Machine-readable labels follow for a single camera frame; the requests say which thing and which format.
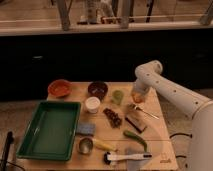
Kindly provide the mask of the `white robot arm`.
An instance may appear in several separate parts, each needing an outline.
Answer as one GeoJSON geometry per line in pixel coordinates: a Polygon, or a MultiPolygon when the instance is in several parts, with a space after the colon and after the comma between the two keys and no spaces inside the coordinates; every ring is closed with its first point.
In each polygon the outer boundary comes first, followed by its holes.
{"type": "Polygon", "coordinates": [[[213,171],[213,100],[161,76],[163,66],[158,60],[135,69],[133,91],[142,96],[154,88],[170,103],[192,119],[186,171],[213,171]]]}

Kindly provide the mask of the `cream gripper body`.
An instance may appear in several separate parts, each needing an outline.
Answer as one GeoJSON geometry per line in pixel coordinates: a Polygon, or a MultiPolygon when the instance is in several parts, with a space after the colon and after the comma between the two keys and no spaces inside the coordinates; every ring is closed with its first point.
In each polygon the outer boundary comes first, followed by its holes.
{"type": "Polygon", "coordinates": [[[133,83],[132,94],[134,96],[144,98],[147,95],[148,92],[149,92],[149,86],[148,85],[146,85],[142,82],[139,82],[139,81],[135,81],[133,83]]]}

